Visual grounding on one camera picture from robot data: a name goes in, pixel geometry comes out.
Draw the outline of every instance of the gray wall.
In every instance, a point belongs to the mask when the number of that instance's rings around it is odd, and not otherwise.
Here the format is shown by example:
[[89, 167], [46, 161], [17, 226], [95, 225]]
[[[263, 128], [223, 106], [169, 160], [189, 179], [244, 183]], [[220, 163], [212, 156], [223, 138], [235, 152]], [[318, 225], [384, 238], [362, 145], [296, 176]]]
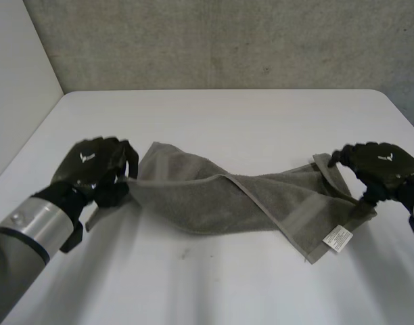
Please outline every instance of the gray wall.
[[414, 0], [24, 2], [65, 92], [369, 88], [414, 124]]

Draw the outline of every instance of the concrete wall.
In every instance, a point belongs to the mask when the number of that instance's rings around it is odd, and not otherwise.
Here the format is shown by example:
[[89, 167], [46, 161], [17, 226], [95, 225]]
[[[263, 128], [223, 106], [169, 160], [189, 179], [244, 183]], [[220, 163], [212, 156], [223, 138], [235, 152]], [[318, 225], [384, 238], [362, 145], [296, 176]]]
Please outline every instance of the concrete wall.
[[0, 0], [0, 174], [62, 95], [22, 0]]
[[414, 0], [25, 0], [65, 92], [367, 88], [414, 124]]

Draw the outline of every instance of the metal cylinder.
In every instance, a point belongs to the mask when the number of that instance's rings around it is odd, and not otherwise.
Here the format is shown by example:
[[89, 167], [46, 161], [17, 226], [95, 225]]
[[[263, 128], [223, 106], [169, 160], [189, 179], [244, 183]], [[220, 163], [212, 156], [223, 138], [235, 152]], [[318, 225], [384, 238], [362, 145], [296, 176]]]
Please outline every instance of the metal cylinder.
[[41, 198], [25, 200], [0, 223], [1, 228], [31, 238], [45, 249], [49, 259], [73, 232], [73, 224], [67, 214]]

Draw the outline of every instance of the white wall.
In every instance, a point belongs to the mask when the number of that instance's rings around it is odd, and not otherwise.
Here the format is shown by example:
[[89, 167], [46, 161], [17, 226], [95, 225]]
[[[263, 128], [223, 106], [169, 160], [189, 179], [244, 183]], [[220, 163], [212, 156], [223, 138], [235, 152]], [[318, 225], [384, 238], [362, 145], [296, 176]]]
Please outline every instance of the white wall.
[[22, 0], [0, 0], [0, 174], [63, 96]]

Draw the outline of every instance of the screw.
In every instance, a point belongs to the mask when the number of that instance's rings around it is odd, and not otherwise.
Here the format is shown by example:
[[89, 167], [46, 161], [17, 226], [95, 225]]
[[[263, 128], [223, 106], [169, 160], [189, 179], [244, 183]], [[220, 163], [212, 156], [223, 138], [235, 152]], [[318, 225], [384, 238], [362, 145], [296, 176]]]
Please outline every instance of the screw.
[[24, 215], [21, 212], [17, 212], [14, 215], [12, 215], [10, 217], [11, 221], [16, 224], [16, 225], [20, 225], [24, 222]]

